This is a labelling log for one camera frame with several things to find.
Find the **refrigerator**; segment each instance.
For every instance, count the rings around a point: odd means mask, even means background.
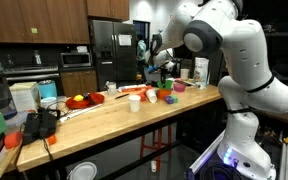
[[[100,91],[106,81],[136,81],[136,30],[133,24],[91,20],[90,47]]]

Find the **plate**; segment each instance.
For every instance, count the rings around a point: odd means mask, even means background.
[[[95,102],[95,104],[91,104],[91,102],[87,99],[84,99],[83,101],[74,101],[74,97],[69,98],[65,104],[70,109],[84,109],[91,106],[95,106],[97,104],[101,104],[104,102],[105,97],[102,94],[97,93],[89,93],[88,96],[92,98],[92,100]]]
[[[71,172],[70,180],[88,179],[93,180],[97,175],[97,168],[94,163],[83,162],[77,165]]]

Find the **person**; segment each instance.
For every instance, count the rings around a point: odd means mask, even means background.
[[[146,44],[143,40],[143,36],[141,34],[137,35],[137,51],[136,51],[136,60],[137,60],[137,71],[142,75],[143,82],[146,82],[145,75],[145,52],[146,52]]]

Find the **cabinet door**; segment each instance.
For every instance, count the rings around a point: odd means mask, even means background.
[[[73,43],[88,44],[89,34],[85,0],[67,0],[67,4],[71,20]]]
[[[80,72],[81,86],[84,93],[97,92],[96,72],[82,71]]]
[[[77,72],[61,73],[64,95],[73,97],[82,94],[81,80]]]
[[[46,0],[19,0],[19,2],[30,41],[54,42]]]
[[[111,17],[114,19],[129,19],[129,0],[110,0]]]
[[[110,0],[87,0],[87,13],[89,16],[111,17]]]
[[[27,42],[18,0],[0,0],[0,42]]]
[[[46,0],[55,43],[71,43],[72,31],[68,5],[63,0]]]

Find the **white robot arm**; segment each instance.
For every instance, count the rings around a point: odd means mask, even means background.
[[[287,112],[288,86],[268,67],[261,25],[254,20],[236,20],[242,8],[242,0],[211,0],[201,8],[180,6],[167,29],[153,38],[146,57],[152,65],[159,52],[183,43],[201,55],[221,49],[229,76],[220,80],[218,88],[229,115],[217,154],[251,179],[275,179],[269,155],[254,141],[259,123],[249,107]]]

